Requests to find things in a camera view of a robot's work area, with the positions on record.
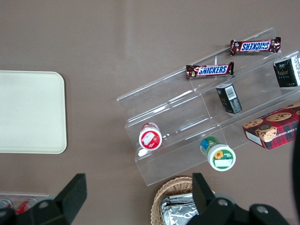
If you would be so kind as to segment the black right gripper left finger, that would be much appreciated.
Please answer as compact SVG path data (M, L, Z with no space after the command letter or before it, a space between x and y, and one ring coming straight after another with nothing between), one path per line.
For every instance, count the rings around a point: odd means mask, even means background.
M70 225L86 198L86 175L76 174L54 199L41 201L30 209L31 224Z

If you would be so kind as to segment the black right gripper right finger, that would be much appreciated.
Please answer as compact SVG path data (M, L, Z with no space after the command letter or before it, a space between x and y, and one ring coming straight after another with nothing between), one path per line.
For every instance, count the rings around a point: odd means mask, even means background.
M224 196L216 197L201 173L193 174L193 200L198 215L193 216L189 225L234 225L235 206Z

